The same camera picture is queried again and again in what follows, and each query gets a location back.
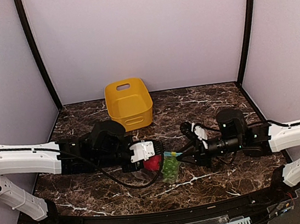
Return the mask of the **clear zip top bag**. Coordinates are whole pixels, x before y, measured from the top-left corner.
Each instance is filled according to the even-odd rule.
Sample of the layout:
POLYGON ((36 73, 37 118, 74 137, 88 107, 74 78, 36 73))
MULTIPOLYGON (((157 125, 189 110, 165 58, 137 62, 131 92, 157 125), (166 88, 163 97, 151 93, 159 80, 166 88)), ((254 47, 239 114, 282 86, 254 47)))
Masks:
MULTIPOLYGON (((181 153, 174 151, 164 153, 163 167, 157 178, 157 181, 162 181, 169 184, 178 182, 180 169, 179 166, 181 164, 181 162, 177 160, 179 155, 181 155, 181 153)), ((150 182, 159 171, 161 156, 153 156, 143 163, 144 168, 137 172, 133 172, 132 175, 135 176, 136 179, 143 180, 144 182, 150 182)))

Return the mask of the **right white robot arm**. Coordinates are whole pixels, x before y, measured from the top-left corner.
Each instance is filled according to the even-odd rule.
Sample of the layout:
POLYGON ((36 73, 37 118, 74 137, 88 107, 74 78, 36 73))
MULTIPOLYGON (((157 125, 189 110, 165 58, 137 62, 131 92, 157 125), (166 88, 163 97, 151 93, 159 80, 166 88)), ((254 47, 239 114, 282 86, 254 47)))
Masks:
MULTIPOLYGON (((300 146, 300 120, 279 123, 273 120, 247 124, 240 110, 226 108, 216 115, 218 137, 208 138, 208 127, 200 123, 184 122, 180 131, 189 139, 177 156, 177 161, 198 166, 211 166, 213 158, 228 153, 242 151, 249 157, 270 156, 287 148, 300 146)), ((266 197, 278 203, 286 194, 288 187, 300 183, 300 159, 276 168, 271 177, 271 185, 266 197)))

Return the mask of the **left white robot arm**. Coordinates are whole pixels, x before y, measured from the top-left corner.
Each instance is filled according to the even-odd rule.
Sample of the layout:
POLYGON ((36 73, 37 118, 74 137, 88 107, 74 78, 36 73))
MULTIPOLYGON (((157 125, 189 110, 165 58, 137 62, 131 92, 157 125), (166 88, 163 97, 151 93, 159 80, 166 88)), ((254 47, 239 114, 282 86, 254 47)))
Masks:
POLYGON ((152 141, 134 141, 122 124, 105 120, 89 133, 38 145, 0 144, 0 201, 44 224, 66 224, 54 202, 35 197, 6 178, 7 174, 74 175, 120 166, 140 170, 155 155, 152 141))

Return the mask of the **red fake apple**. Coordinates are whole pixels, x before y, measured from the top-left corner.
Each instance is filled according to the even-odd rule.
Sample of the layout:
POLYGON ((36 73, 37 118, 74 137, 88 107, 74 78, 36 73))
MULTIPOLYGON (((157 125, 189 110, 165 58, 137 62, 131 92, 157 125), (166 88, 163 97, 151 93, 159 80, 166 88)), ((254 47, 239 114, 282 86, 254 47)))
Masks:
POLYGON ((148 171, 158 171, 162 164, 161 160, 161 155, 150 157, 148 160, 143 161, 144 168, 148 171))

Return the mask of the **green fake grapes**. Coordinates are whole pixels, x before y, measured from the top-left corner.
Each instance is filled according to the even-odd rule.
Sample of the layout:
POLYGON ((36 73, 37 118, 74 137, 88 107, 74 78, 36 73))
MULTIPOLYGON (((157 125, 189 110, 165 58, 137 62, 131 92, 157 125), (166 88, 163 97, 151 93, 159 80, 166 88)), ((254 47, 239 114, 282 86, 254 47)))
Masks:
POLYGON ((173 184, 178 181, 180 162, 176 157, 166 157, 164 159, 162 174, 163 182, 173 184))

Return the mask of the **yellow plastic bin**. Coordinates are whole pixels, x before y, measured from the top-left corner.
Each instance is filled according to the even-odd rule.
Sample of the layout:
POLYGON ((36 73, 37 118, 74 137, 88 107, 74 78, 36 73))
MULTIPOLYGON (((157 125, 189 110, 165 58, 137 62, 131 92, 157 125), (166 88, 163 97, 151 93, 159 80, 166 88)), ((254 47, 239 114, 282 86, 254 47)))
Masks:
POLYGON ((122 124, 126 131, 149 126, 153 121, 151 95, 140 78, 127 78, 110 83, 104 89, 110 118, 122 124))

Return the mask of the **black front rail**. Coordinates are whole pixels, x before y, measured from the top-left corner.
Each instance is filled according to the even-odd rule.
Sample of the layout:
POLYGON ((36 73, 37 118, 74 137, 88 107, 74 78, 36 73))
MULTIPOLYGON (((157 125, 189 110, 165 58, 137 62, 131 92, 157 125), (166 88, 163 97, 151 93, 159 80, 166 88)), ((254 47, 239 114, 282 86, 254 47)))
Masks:
POLYGON ((264 212, 267 207, 277 204, 287 195, 281 191, 265 188, 248 195, 198 205, 186 209, 177 209, 148 214, 119 216, 56 216, 47 218, 39 224, 183 224, 228 215, 230 217, 264 212))

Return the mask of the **left black frame post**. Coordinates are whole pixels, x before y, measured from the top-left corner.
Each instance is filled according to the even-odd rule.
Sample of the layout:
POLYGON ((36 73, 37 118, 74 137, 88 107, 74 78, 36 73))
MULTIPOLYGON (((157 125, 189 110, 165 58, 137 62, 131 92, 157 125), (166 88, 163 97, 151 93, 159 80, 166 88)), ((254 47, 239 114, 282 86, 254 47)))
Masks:
POLYGON ((57 110, 61 111, 61 109, 63 108, 63 105, 60 101, 58 94, 56 93, 56 90, 54 89, 53 82, 51 81, 51 79, 49 77, 49 74, 47 72, 45 64, 42 60, 42 56, 38 50, 36 41, 34 39, 32 31, 31 31, 29 20, 27 19, 27 15, 26 15, 26 11, 25 11, 23 2, 22 2, 22 0, 14 0, 14 3, 15 3, 15 8, 16 8, 16 11, 17 11, 20 23, 21 23, 21 27, 23 29, 27 43, 31 50, 32 57, 34 58, 37 68, 39 70, 39 73, 41 74, 41 77, 44 81, 44 85, 46 86, 46 89, 48 89, 50 97, 52 98, 57 110))

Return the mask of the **black frame post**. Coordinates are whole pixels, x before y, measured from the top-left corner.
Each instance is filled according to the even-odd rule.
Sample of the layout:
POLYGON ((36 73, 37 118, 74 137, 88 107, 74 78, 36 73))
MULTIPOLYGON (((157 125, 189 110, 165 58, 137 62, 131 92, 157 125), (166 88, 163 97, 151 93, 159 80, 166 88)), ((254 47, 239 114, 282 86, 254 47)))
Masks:
POLYGON ((15 3, 15 8, 16 8, 16 11, 17 11, 20 23, 21 23, 21 27, 23 29, 27 43, 31 50, 32 57, 34 58, 37 68, 39 70, 39 73, 41 74, 41 77, 44 81, 44 85, 46 86, 46 89, 48 89, 50 97, 52 98, 57 110, 61 111, 61 109, 63 108, 63 105, 60 101, 58 94, 56 93, 56 90, 54 89, 53 82, 51 81, 51 79, 49 77, 49 74, 47 72, 45 64, 42 60, 42 56, 38 50, 36 41, 34 39, 32 31, 31 31, 29 20, 27 19, 27 15, 26 15, 26 11, 25 11, 23 2, 22 2, 22 0, 14 0, 14 3, 15 3))
POLYGON ((241 88, 243 86, 245 71, 247 66, 248 52, 250 48, 250 38, 253 20, 254 0, 246 0, 245 23, 242 40, 242 49, 240 54, 239 70, 236 79, 236 85, 241 88))

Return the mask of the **right black frame post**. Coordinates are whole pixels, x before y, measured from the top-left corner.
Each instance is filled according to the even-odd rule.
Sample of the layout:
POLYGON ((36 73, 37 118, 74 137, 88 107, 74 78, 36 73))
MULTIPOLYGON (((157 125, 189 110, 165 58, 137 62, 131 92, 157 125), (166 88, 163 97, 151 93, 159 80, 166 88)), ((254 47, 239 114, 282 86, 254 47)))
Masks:
POLYGON ((254 0, 246 0, 245 23, 242 40, 242 49, 240 54, 239 70, 236 79, 236 85, 241 88, 243 86, 245 71, 247 66, 248 52, 250 48, 250 38, 253 20, 254 0))

